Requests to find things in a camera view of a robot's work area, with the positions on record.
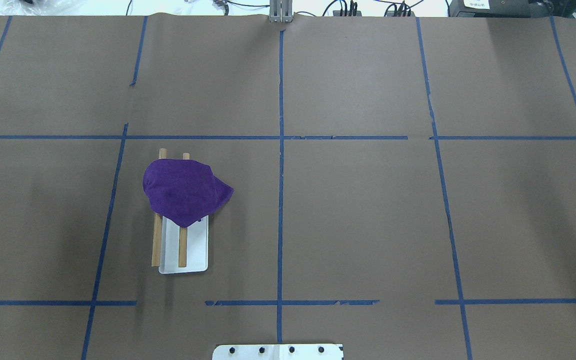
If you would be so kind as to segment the aluminium frame post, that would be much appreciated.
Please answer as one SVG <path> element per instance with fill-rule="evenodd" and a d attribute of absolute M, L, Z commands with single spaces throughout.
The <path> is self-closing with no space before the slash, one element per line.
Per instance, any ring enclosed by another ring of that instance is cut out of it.
<path fill-rule="evenodd" d="M 269 22 L 292 23 L 294 19 L 293 0 L 270 0 Z"/>

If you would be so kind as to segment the wooden rack bar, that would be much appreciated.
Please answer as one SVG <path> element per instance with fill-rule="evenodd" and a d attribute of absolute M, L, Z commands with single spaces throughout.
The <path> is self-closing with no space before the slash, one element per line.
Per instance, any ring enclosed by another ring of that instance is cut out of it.
<path fill-rule="evenodd" d="M 187 253 L 188 253 L 188 229 L 186 227 L 179 227 L 178 231 L 178 267 L 187 267 Z"/>
<path fill-rule="evenodd" d="M 151 266 L 159 267 L 162 257 L 162 235 L 163 234 L 163 217 L 157 212 L 154 213 L 153 239 L 151 247 Z"/>

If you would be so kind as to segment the white towel rack base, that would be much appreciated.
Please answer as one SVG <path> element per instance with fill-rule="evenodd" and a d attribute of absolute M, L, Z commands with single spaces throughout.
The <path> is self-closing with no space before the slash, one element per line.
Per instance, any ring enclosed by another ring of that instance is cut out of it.
<path fill-rule="evenodd" d="M 206 271 L 209 267 L 210 217 L 204 216 L 187 228 L 185 266 L 179 266 L 179 230 L 176 223 L 162 218 L 158 272 L 176 275 Z"/>

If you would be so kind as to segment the inner wooden rack bar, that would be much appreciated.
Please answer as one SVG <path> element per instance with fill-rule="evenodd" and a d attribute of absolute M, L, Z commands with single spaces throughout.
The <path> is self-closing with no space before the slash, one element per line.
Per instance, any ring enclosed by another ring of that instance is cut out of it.
<path fill-rule="evenodd" d="M 179 227 L 178 231 L 178 267 L 187 267 L 187 253 L 188 253 L 188 229 L 186 227 Z"/>

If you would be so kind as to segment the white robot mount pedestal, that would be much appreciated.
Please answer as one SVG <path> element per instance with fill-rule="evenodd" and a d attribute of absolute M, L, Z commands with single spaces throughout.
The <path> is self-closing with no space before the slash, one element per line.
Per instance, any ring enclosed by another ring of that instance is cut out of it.
<path fill-rule="evenodd" d="M 342 344 L 222 344 L 215 347 L 213 360 L 343 360 Z"/>

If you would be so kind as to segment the purple towel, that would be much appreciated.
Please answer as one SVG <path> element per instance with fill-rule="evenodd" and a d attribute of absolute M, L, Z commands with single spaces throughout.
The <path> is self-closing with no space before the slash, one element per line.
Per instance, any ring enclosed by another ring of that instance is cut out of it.
<path fill-rule="evenodd" d="M 208 164 L 167 158 L 146 167 L 142 191 L 154 213 L 181 228 L 214 214 L 234 194 L 233 187 L 219 179 Z"/>

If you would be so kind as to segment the outer wooden rack bar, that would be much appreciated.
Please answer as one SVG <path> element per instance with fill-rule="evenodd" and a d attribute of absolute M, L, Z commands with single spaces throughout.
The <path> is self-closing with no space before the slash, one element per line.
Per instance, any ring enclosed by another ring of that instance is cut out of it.
<path fill-rule="evenodd" d="M 157 212 L 154 213 L 153 239 L 151 247 L 151 266 L 159 267 L 162 257 L 162 235 L 163 234 L 163 217 Z"/>

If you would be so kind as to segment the brown paper table cover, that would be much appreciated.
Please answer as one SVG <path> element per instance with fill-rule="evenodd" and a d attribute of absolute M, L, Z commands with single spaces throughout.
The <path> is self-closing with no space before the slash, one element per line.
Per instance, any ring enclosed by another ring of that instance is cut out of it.
<path fill-rule="evenodd" d="M 143 175 L 234 189 L 153 267 Z M 0 16 L 0 360 L 576 360 L 576 19 Z"/>

